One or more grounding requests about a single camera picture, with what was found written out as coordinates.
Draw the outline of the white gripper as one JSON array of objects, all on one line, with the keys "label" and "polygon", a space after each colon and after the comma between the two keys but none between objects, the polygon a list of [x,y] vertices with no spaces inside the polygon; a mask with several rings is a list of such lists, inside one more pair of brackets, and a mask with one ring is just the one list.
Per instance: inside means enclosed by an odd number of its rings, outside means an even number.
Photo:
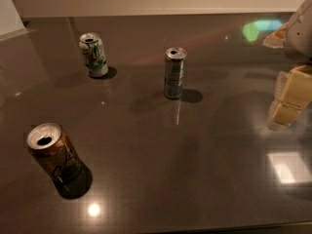
[{"label": "white gripper", "polygon": [[[288,21],[285,54],[295,63],[312,63],[312,0],[304,0]],[[267,127],[281,131],[290,126],[312,101],[312,66],[304,64],[277,77]]]}]

